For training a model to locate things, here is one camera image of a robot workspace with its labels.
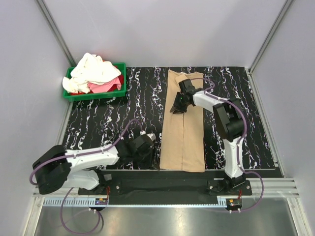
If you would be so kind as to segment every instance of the floor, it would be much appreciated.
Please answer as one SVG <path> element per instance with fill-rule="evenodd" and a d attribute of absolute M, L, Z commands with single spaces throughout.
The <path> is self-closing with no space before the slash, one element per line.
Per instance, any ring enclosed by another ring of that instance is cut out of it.
<path fill-rule="evenodd" d="M 244 208 L 253 199 L 244 201 Z M 65 207 L 63 218 L 71 219 L 81 207 Z M 211 212 L 205 208 L 106 208 L 101 211 L 104 227 L 98 236 L 297 236 L 285 199 L 264 198 L 257 208 L 241 214 Z M 70 236 L 60 227 L 60 207 L 43 207 L 35 236 Z M 76 232 L 87 232 L 97 223 L 97 217 L 84 212 L 70 220 L 67 226 Z"/>
<path fill-rule="evenodd" d="M 252 88 L 243 67 L 134 67 L 127 69 L 126 97 L 74 102 L 64 135 L 66 149 L 95 148 L 114 141 L 128 121 L 137 118 L 147 133 L 154 132 L 155 157 L 159 158 L 168 70 L 201 72 L 216 87 L 214 95 L 241 99 L 249 131 L 243 144 L 246 169 L 272 169 L 274 162 L 255 103 Z M 139 134 L 131 125 L 129 137 Z M 205 169 L 224 168 L 224 146 L 218 136 L 213 115 L 204 110 Z M 107 169 L 142 169 L 137 163 L 108 166 Z"/>

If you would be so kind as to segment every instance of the laundry basket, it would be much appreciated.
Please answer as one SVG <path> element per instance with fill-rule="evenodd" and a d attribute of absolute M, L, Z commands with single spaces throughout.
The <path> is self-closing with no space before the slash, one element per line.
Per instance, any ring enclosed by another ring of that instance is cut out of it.
<path fill-rule="evenodd" d="M 122 84 L 121 90 L 116 89 L 113 92 L 101 92 L 101 93 L 87 93 L 82 95 L 71 95 L 65 89 L 63 89 L 63 97 L 70 102 L 83 101 L 83 100 L 93 100 L 93 99 L 102 99 L 102 98 L 111 98 L 111 97 L 123 97 L 126 94 L 126 64 L 124 62 L 113 63 L 117 67 L 122 75 L 124 76 L 124 83 Z M 71 78 L 71 72 L 75 67 L 70 67 L 67 70 L 66 77 Z"/>

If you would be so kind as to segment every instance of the pile of clothes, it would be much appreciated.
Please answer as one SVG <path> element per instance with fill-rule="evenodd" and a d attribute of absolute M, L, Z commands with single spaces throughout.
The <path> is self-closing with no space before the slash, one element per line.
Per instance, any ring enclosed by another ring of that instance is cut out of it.
<path fill-rule="evenodd" d="M 85 53 L 71 72 L 71 79 L 63 78 L 63 88 L 71 95 L 120 90 L 124 76 L 101 56 Z"/>

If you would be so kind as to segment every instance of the tan fabric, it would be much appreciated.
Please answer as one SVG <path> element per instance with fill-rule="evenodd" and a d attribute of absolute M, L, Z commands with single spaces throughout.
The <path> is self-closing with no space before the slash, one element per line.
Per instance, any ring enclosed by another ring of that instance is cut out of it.
<path fill-rule="evenodd" d="M 185 79 L 202 78 L 202 73 L 183 74 L 168 71 L 167 95 L 162 130 L 160 168 L 204 172 L 203 111 L 201 107 L 188 106 L 184 114 L 172 114 L 176 93 L 180 92 L 178 82 Z M 201 88 L 203 80 L 193 80 Z"/>

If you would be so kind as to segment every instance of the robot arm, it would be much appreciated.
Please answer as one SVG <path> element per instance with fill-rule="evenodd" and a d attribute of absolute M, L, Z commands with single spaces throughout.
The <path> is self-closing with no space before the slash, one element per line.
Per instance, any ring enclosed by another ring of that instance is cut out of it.
<path fill-rule="evenodd" d="M 225 99 L 214 96 L 208 96 L 201 88 L 195 88 L 190 79 L 179 82 L 181 92 L 178 92 L 174 101 L 174 105 L 170 112 L 184 113 L 187 111 L 187 106 L 200 106 L 214 113 L 215 124 L 218 134 L 223 139 L 225 148 L 225 173 L 227 175 L 228 185 L 230 187 L 238 186 L 245 182 L 242 159 L 242 144 L 239 143 L 239 159 L 240 165 L 237 162 L 237 142 L 244 131 L 244 123 L 240 114 L 237 113 L 234 107 L 224 102 Z M 238 100 L 230 100 L 233 104 L 241 107 Z"/>
<path fill-rule="evenodd" d="M 33 169 L 55 157 L 69 157 L 53 161 L 35 173 L 39 192 L 49 194 L 61 187 L 95 189 L 105 179 L 102 174 L 89 170 L 90 168 L 114 165 L 118 161 L 143 161 L 152 154 L 155 138 L 155 134 L 142 134 L 134 140 L 120 140 L 111 148 L 111 144 L 85 150 L 64 150 L 61 145 L 54 146 L 33 163 Z"/>

